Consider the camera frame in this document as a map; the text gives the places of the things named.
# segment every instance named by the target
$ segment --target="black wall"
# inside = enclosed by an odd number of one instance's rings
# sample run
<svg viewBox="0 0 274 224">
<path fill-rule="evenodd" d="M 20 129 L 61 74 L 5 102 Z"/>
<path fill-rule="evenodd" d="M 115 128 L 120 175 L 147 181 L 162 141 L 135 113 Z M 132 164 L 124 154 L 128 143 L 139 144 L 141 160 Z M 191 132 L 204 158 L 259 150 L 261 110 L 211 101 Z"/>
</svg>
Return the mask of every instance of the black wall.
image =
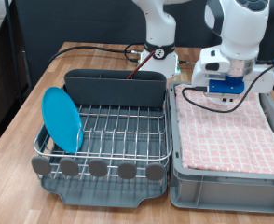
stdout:
<svg viewBox="0 0 274 224">
<path fill-rule="evenodd" d="M 129 44 L 145 41 L 143 12 L 131 0 L 16 0 L 33 85 L 65 41 Z M 204 23 L 206 0 L 165 6 L 177 22 L 176 46 L 221 43 Z M 274 58 L 274 25 L 259 59 Z"/>
</svg>

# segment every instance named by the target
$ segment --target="plastic storage box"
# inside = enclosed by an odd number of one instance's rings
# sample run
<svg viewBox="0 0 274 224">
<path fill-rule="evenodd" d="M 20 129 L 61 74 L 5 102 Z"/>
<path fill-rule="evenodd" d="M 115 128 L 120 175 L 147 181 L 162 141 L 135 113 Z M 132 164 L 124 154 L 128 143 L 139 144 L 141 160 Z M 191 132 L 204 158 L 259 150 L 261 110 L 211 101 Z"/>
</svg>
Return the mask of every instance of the plastic storage box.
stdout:
<svg viewBox="0 0 274 224">
<path fill-rule="evenodd" d="M 189 82 L 170 83 L 171 202 L 177 207 L 274 213 L 274 175 L 216 172 L 182 167 L 180 138 L 176 116 L 174 88 Z M 274 101 L 261 94 L 261 105 L 267 111 L 274 132 Z"/>
</svg>

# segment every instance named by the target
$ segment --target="pink checkered towel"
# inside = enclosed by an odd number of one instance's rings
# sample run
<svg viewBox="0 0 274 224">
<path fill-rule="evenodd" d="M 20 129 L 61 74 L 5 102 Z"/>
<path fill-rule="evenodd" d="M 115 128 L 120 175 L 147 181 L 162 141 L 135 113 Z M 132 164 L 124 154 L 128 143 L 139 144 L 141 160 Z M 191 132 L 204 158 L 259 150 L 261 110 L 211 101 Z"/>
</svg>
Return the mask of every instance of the pink checkered towel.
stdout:
<svg viewBox="0 0 274 224">
<path fill-rule="evenodd" d="M 250 93 L 232 113 L 210 112 L 186 101 L 182 89 L 175 88 L 178 127 L 184 168 L 274 174 L 274 132 L 261 108 L 259 95 Z M 209 108 L 228 110 L 231 105 L 215 105 L 202 92 L 185 91 L 186 97 Z"/>
</svg>

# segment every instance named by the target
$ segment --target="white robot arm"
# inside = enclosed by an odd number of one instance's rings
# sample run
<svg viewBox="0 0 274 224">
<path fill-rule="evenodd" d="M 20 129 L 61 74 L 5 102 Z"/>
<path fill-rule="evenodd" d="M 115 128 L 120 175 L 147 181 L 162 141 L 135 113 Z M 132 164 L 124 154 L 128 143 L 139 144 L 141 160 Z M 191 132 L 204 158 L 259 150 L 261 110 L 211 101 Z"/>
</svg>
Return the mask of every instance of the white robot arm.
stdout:
<svg viewBox="0 0 274 224">
<path fill-rule="evenodd" d="M 146 43 L 142 59 L 153 50 L 156 54 L 141 70 L 156 71 L 170 78 L 180 73 L 175 53 L 175 28 L 173 16 L 164 12 L 163 6 L 180 4 L 190 0 L 132 0 L 144 13 L 146 19 Z"/>
<path fill-rule="evenodd" d="M 209 0 L 205 22 L 222 44 L 203 49 L 196 63 L 193 86 L 207 86 L 204 94 L 219 105 L 227 105 L 248 90 L 253 80 L 269 68 L 256 64 L 259 44 L 268 18 L 274 18 L 274 0 Z M 274 69 L 267 71 L 251 91 L 268 93 L 274 86 Z"/>
</svg>

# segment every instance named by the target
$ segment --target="metal wire grid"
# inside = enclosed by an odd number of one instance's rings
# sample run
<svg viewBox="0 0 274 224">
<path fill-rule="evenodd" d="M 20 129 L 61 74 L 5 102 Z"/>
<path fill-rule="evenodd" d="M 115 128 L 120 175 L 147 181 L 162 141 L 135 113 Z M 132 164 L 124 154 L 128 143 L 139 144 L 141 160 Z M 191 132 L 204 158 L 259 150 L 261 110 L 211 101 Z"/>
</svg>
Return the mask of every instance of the metal wire grid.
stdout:
<svg viewBox="0 0 274 224">
<path fill-rule="evenodd" d="M 73 158 L 77 162 L 78 180 L 91 175 L 90 159 L 101 158 L 107 162 L 106 181 L 111 177 L 122 181 L 117 174 L 118 165 L 122 161 L 133 161 L 136 164 L 135 178 L 146 178 L 145 168 L 150 162 L 167 166 L 171 152 L 167 142 L 167 116 L 162 108 L 79 105 L 78 110 L 84 124 L 84 140 L 79 151 L 71 154 L 56 144 L 50 150 L 47 146 L 49 136 L 40 148 L 36 147 L 38 137 L 34 141 L 35 151 L 50 158 L 51 178 L 62 175 L 61 158 Z"/>
</svg>

